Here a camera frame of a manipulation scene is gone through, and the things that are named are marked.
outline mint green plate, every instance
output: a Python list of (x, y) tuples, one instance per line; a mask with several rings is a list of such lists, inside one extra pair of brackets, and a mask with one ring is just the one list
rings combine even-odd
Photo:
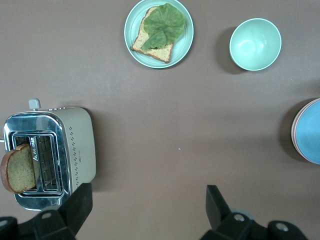
[(281, 43), (280, 32), (272, 22), (252, 18), (234, 30), (229, 51), (240, 68), (258, 71), (269, 67), (277, 59)]
[[(185, 27), (182, 35), (177, 39), (172, 49), (170, 61), (164, 63), (154, 59), (151, 56), (146, 56), (136, 51), (131, 50), (138, 36), (138, 31), (142, 19), (145, 17), (146, 12), (153, 6), (164, 5), (169, 3), (177, 8), (185, 17)], [(194, 39), (194, 24), (188, 10), (177, 0), (142, 0), (133, 7), (130, 11), (124, 25), (124, 40), (126, 47), (130, 54), (141, 64), (154, 69), (164, 69), (171, 67), (181, 61), (188, 53), (192, 41)]]

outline mint green bowl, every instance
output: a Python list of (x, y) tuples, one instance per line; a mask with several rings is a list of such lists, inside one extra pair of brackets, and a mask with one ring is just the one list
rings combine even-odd
[(269, 20), (252, 18), (241, 23), (233, 32), (229, 51), (240, 68), (259, 71), (269, 67), (279, 56), (281, 35)]

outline bowl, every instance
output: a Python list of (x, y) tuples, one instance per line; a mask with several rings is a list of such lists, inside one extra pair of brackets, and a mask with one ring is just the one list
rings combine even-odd
[(281, 50), (281, 35), (269, 20), (252, 18), (241, 23), (233, 32), (229, 51), (235, 64), (248, 71), (269, 67)]
[(309, 102), (295, 116), (291, 138), (301, 156), (320, 164), (320, 98)]

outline open-faced sandwich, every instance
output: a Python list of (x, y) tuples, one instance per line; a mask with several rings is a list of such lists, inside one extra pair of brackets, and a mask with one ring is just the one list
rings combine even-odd
[(176, 40), (185, 29), (184, 15), (169, 3), (149, 8), (131, 49), (169, 63)]

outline stacked plates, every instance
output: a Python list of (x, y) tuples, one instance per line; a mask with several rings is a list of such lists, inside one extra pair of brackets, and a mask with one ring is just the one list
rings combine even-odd
[(320, 98), (304, 106), (291, 129), (295, 149), (308, 161), (320, 164)]

